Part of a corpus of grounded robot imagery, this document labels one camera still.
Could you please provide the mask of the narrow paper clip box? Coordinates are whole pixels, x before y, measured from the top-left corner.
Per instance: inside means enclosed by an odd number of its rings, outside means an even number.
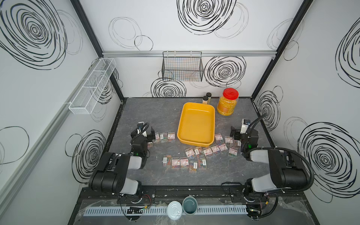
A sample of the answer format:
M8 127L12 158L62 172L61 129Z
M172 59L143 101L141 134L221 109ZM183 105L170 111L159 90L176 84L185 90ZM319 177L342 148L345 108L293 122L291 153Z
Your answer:
M172 160L172 155L170 155L170 154L164 155L163 156L163 166L171 167L171 165L172 165L171 160Z

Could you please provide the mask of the yellow plastic tray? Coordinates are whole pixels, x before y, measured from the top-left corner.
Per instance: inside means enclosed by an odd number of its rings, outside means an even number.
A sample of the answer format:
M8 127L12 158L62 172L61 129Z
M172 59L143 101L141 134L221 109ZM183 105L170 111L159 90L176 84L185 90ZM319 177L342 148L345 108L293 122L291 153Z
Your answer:
M215 138L215 108L202 103L184 104L177 137L183 144L207 147Z

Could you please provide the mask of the paper clip box table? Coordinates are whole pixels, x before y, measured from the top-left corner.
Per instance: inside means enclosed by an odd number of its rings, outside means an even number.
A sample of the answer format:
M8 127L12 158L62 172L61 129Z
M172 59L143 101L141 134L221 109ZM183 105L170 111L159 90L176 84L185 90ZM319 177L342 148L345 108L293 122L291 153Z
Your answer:
M176 141L176 134L175 134L175 132L168 132L168 133L167 133L167 140L168 140L168 142L170 142L170 143L175 142L175 141Z
M225 136L225 144L228 146L233 145L233 138L230 136Z

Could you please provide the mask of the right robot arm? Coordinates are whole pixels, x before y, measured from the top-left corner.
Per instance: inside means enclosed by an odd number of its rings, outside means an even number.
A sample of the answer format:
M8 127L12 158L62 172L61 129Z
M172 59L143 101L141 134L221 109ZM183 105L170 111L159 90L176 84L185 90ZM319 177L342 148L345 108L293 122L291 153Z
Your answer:
M252 127L242 131L231 126L230 137L240 141L240 153L247 161L265 163L270 170L266 175L248 179L244 194L302 192L313 185L314 169L297 151L279 147L259 148L258 131Z

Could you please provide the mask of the clear paper clip box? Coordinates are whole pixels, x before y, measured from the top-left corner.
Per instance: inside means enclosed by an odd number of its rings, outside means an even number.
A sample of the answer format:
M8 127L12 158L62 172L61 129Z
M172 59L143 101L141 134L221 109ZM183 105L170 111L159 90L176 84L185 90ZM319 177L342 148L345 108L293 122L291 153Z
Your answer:
M237 158L238 150L236 148L231 147L231 148L229 148L228 155L229 155L229 157Z

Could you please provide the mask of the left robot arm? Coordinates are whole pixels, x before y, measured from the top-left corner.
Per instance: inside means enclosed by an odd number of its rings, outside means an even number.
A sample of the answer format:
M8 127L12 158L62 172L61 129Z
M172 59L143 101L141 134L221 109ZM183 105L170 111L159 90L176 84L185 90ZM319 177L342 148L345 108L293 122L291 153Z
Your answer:
M131 196L142 195L140 181L127 177L129 170L140 170L145 167L150 154L148 143L155 139L155 131L147 134L149 123L139 122L131 132L129 153L117 154L106 152L94 170L88 185L92 191Z

